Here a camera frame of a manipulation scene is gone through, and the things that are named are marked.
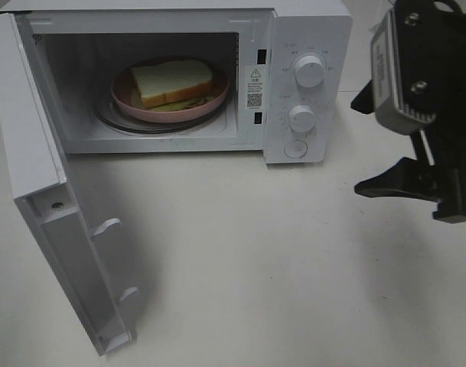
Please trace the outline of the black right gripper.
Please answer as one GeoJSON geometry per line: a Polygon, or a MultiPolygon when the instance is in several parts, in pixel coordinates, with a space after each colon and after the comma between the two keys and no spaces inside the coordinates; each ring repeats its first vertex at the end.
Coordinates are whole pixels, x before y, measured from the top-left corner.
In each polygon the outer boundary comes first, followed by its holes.
{"type": "MultiPolygon", "coordinates": [[[[375,112],[373,81],[350,103],[352,110],[375,112]]],[[[420,122],[411,134],[416,160],[401,158],[382,174],[357,183],[358,195],[402,197],[436,203],[433,219],[466,222],[466,119],[420,122]]]]}

